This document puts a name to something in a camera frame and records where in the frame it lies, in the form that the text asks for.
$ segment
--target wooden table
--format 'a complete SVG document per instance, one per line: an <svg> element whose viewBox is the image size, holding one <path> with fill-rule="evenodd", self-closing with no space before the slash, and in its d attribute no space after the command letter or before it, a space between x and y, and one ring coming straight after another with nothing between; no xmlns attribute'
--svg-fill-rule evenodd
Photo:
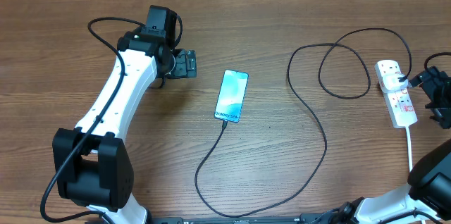
<svg viewBox="0 0 451 224"><path fill-rule="evenodd" d="M197 78L146 92L128 130L133 194L160 217L217 216L200 201L193 178L221 131L213 112L225 69L248 72L249 87L241 121L229 124L199 186L213 207L234 214L296 192L323 152L317 124L286 80L297 47L334 42L363 27L388 27L412 49L412 76L423 70L427 56L451 50L451 0L0 0L0 223L44 223L39 203L55 172L54 133L74 127L111 72L114 54L86 24L102 16L145 21L151 4L182 16L180 47L196 50L198 60ZM115 44L134 27L104 22L95 30ZM386 32L363 32L342 43L362 55L371 90L356 100L326 94L317 80L326 48L298 53L293 85L323 123L328 153L303 193L256 216L325 211L407 180L405 133L392 127L373 69L379 60L394 59L406 72L407 52ZM449 58L434 64L451 72ZM322 78L337 94L366 88L362 65L344 49L330 55ZM410 95L419 118L411 128L418 161L451 132L428 119L429 100L421 89ZM84 209L60 199L54 189L50 216L79 211Z"/></svg>

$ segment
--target power outlet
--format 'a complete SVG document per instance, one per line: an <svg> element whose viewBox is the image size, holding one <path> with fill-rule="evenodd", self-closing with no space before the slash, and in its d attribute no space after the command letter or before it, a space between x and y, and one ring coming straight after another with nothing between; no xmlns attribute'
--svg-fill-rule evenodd
<svg viewBox="0 0 451 224"><path fill-rule="evenodd" d="M379 84L383 87L383 77L386 75L400 74L401 68L396 61L383 60L377 62L374 66L378 76ZM416 117L414 105L410 99L407 88L391 92L383 93L385 103L387 104L388 113L392 119L394 128L404 128L418 121Z"/></svg>

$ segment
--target wooden surface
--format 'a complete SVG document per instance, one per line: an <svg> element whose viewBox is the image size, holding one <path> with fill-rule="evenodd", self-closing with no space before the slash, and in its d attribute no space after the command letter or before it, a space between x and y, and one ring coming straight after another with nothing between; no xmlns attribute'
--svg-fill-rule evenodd
<svg viewBox="0 0 451 224"><path fill-rule="evenodd" d="M215 217L194 190L194 172L221 131L213 118L223 71L250 75L241 121L230 123L203 167L199 186L219 211L233 214L284 199L308 178L323 152L317 124L290 91L286 68L299 46L334 42L363 27L399 32L413 53L412 75L424 59L451 50L451 0L0 0L0 223L43 223L39 202L54 162L51 141L72 128L93 104L114 54L87 31L93 18L145 21L150 4L183 18L180 47L197 51L198 76L171 80L143 96L126 147L135 171L133 194L154 216ZM111 43L135 26L99 23ZM357 100L336 99L317 82L326 48L298 53L292 82L323 123L328 153L298 197L257 216L325 211L358 197L374 197L407 179L404 130L394 129L373 65L407 52L390 33L366 32L342 42L356 49L371 74L371 90ZM449 58L435 62L451 70ZM366 88L362 65L337 49L323 81L337 94ZM428 117L420 89L410 91L419 122L411 128L414 160L450 138ZM54 190L47 211L83 211Z"/></svg>

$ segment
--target smartphone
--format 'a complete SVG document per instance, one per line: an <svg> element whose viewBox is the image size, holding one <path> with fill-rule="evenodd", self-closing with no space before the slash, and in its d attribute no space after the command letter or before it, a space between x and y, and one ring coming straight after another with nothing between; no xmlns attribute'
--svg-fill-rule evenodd
<svg viewBox="0 0 451 224"><path fill-rule="evenodd" d="M247 73L226 70L223 83L219 90L218 103L214 117L217 119L238 123L241 116L242 102L247 88Z"/></svg>

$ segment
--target white power cord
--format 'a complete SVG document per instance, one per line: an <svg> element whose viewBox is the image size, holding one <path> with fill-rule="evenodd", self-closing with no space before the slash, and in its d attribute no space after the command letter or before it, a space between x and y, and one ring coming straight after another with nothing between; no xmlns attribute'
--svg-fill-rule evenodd
<svg viewBox="0 0 451 224"><path fill-rule="evenodd" d="M412 160L412 141L410 139L410 130L408 126L406 126L406 136L407 136L407 155L409 156L409 172L410 172L412 171L414 164Z"/></svg>

